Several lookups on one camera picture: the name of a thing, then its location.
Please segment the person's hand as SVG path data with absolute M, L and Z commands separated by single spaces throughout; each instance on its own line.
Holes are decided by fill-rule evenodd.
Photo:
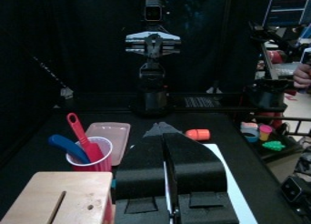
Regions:
M 311 66 L 301 64 L 294 71 L 293 79 L 297 88 L 309 88 L 311 86 Z

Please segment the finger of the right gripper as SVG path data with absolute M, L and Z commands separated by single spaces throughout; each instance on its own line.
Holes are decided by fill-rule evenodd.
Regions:
M 146 37 L 146 45 L 147 45 L 147 56 L 148 58 L 154 58 L 154 37 L 152 35 Z
M 162 42 L 163 42 L 163 39 L 162 39 L 160 35 L 155 35 L 155 48 L 154 48 L 155 58 L 159 58 L 159 55 L 160 55 Z

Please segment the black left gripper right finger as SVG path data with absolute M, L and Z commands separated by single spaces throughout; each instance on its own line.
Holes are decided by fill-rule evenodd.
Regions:
M 174 224 L 239 224 L 223 162 L 179 133 L 163 135 Z

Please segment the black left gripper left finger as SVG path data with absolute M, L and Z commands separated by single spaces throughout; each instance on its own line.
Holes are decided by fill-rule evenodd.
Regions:
M 115 180 L 115 224 L 170 224 L 160 137 L 134 145 Z

